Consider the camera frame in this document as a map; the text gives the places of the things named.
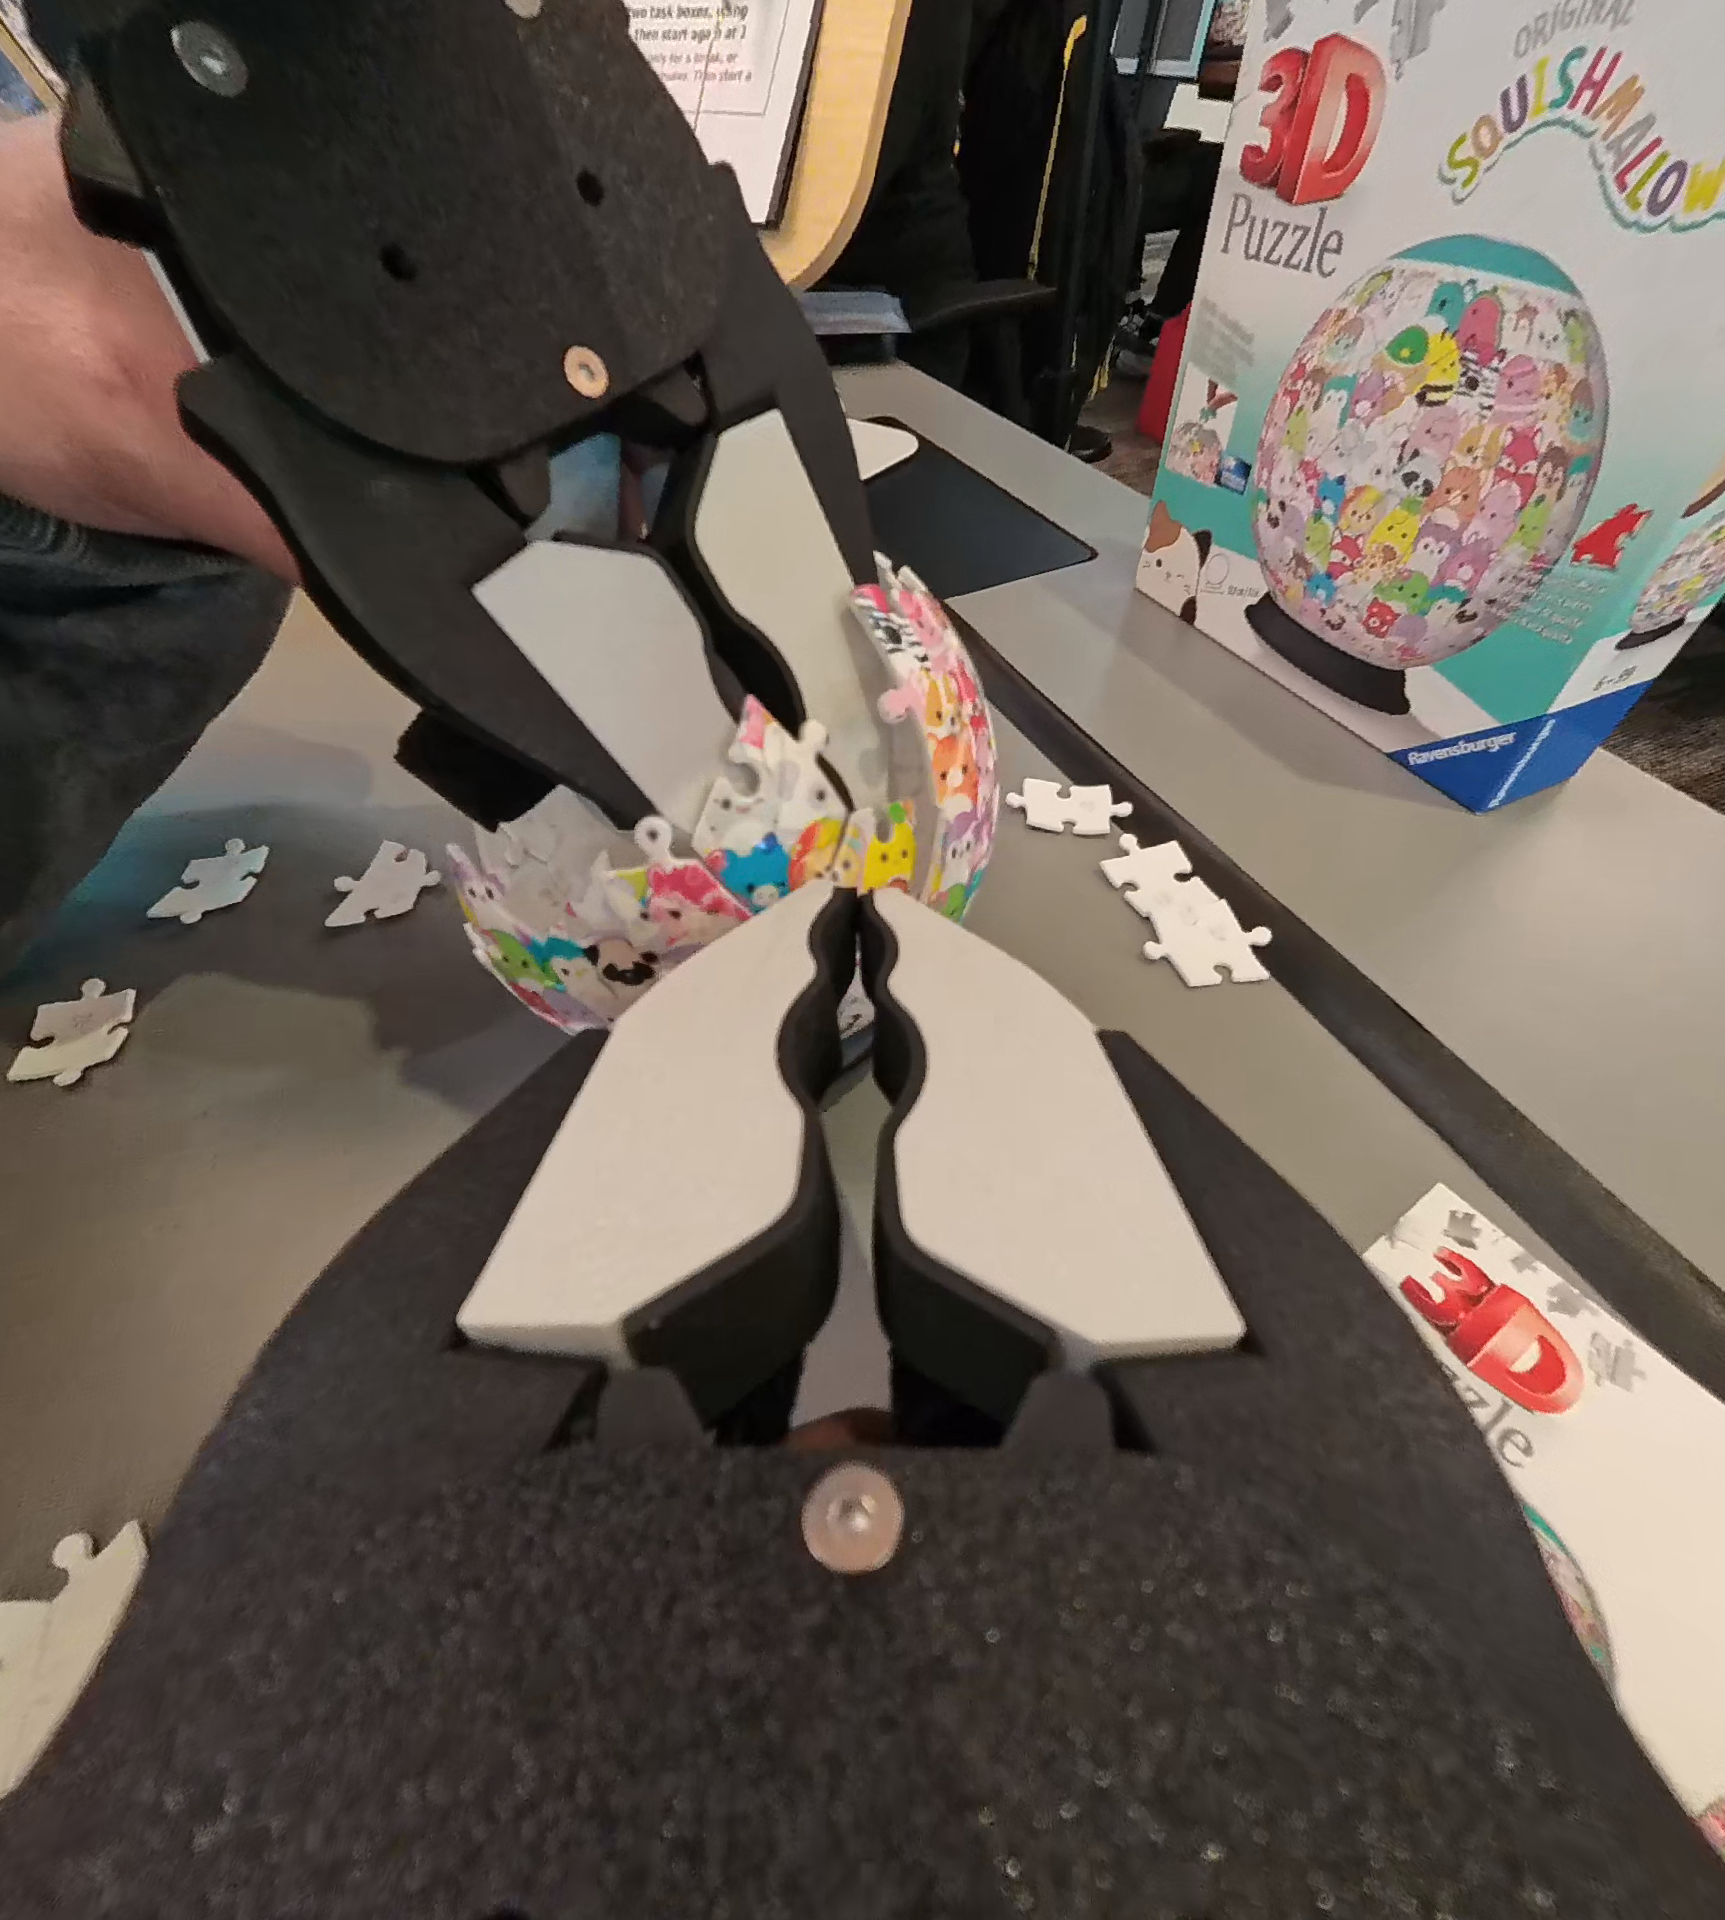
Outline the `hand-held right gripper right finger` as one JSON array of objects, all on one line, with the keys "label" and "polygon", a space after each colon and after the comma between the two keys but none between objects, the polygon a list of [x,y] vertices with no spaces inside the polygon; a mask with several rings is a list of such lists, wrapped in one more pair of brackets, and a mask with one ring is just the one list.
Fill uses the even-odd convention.
[{"label": "hand-held right gripper right finger", "polygon": [[875,1295],[894,1356],[1005,1425],[1055,1370],[1234,1354],[1244,1318],[1104,1031],[1010,953],[867,896]]}]

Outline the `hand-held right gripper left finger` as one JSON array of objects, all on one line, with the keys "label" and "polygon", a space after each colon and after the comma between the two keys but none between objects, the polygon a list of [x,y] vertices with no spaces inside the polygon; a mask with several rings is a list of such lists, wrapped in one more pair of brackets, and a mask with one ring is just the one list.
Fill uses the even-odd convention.
[{"label": "hand-held right gripper left finger", "polygon": [[591,1048],[459,1342],[664,1370],[719,1442],[789,1442],[841,1279],[823,1097],[855,891],[806,888],[685,960]]}]

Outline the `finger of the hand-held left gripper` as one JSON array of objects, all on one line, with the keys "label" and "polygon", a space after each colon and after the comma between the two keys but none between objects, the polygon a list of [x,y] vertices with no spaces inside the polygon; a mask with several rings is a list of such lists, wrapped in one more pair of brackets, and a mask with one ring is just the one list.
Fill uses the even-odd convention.
[{"label": "finger of the hand-held left gripper", "polygon": [[782,724],[819,724],[828,753],[883,753],[883,667],[853,611],[853,561],[782,411],[730,425],[704,463],[690,538],[730,611],[730,663]]},{"label": "finger of the hand-held left gripper", "polygon": [[509,744],[632,826],[695,826],[738,735],[734,683],[668,561],[600,538],[520,543],[476,582],[511,642]]}]

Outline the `colourful puzzle ball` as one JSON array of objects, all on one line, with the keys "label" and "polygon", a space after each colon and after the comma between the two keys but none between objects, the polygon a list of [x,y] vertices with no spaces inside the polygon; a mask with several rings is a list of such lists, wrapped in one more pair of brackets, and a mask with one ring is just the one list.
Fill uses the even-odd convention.
[{"label": "colourful puzzle ball", "polygon": [[549,793],[520,818],[443,850],[465,948],[536,1018],[604,1033],[695,953],[806,881],[907,891],[968,918],[1002,818],[998,734],[982,675],[914,566],[875,560],[853,622],[883,663],[890,799],[853,804],[810,764],[810,724],[789,734],[741,704],[724,772],[695,823],[607,826]]}]

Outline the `person's left forearm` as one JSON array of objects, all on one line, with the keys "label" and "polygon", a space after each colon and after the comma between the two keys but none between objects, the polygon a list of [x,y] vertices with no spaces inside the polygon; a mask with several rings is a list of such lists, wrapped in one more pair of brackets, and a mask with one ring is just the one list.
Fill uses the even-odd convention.
[{"label": "person's left forearm", "polygon": [[294,587],[0,494],[0,980],[266,663]]}]

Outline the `white puzzle piece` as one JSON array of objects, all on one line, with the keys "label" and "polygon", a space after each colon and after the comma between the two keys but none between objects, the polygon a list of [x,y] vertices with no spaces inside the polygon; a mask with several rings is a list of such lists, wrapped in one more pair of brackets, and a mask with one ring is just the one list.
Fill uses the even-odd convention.
[{"label": "white puzzle piece", "polygon": [[326,930],[361,930],[405,918],[415,912],[428,891],[437,891],[443,873],[432,865],[428,850],[405,840],[381,840],[361,873],[334,879],[334,907],[326,912]]},{"label": "white puzzle piece", "polygon": [[1133,815],[1133,804],[1120,799],[1107,780],[1081,787],[1081,780],[1042,780],[1042,778],[1022,778],[1022,787],[1010,787],[1002,804],[1028,834],[1090,835],[1090,840],[1120,834],[1127,818]]},{"label": "white puzzle piece", "polygon": [[189,930],[221,912],[233,912],[257,891],[266,859],[271,844],[248,844],[244,835],[231,835],[221,856],[189,859],[179,881],[146,907],[146,918]]},{"label": "white puzzle piece", "polygon": [[1145,844],[1120,834],[1116,856],[1098,859],[1098,873],[1139,918],[1198,912],[1215,896],[1179,840]]},{"label": "white puzzle piece", "polygon": [[35,1007],[33,1038],[11,1059],[7,1081],[74,1087],[123,1052],[134,1014],[136,1014],[134,988],[109,988],[105,980],[88,980],[80,999]]},{"label": "white puzzle piece", "polygon": [[1145,960],[1169,967],[1184,988],[1267,983],[1274,930],[1244,930],[1220,896],[1169,896],[1145,912]]},{"label": "white puzzle piece", "polygon": [[101,1552],[88,1530],[50,1552],[58,1595],[0,1602],[0,1803],[33,1775],[101,1667],[146,1571],[146,1530],[123,1523]]}]

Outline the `puzzle instruction leaflet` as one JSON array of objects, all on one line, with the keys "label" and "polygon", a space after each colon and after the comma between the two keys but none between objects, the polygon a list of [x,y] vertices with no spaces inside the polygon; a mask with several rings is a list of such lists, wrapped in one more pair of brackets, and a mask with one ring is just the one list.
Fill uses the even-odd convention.
[{"label": "puzzle instruction leaflet", "polygon": [[1447,1186],[1366,1262],[1509,1481],[1621,1718],[1725,1859],[1725,1406]]}]

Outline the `teal puzzle box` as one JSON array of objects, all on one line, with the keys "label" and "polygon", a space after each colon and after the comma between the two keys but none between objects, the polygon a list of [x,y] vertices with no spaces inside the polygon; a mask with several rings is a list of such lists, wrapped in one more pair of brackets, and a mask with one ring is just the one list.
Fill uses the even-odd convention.
[{"label": "teal puzzle box", "polygon": [[1725,0],[1251,4],[1133,587],[1572,780],[1725,595]]}]

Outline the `person's left hand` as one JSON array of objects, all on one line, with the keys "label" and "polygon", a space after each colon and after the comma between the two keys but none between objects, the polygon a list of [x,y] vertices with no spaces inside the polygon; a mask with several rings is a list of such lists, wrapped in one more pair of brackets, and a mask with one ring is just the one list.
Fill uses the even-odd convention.
[{"label": "person's left hand", "polygon": [[298,587],[271,519],[179,423],[194,364],[152,266],[80,223],[56,122],[0,122],[0,494]]}]

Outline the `black mat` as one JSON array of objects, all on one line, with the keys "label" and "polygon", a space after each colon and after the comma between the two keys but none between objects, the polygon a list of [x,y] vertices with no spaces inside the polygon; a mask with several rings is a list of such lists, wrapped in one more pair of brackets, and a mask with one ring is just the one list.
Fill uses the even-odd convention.
[{"label": "black mat", "polygon": [[1002,592],[1092,561],[1092,543],[1027,506],[982,470],[904,423],[853,423],[875,547],[939,601]]}]

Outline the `printed paper sheet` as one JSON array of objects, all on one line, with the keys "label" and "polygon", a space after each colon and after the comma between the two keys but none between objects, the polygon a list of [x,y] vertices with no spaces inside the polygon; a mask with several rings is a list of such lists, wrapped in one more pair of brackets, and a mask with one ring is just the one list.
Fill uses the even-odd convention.
[{"label": "printed paper sheet", "polygon": [[778,227],[810,94],[819,0],[632,0],[632,42],[755,227]]}]

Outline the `black office chair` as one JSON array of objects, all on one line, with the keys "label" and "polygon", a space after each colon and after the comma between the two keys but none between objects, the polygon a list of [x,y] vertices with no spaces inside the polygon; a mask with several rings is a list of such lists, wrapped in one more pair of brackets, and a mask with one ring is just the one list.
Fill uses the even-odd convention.
[{"label": "black office chair", "polygon": [[853,236],[896,358],[1077,450],[1139,266],[1145,131],[1116,65],[1132,4],[922,0]]}]

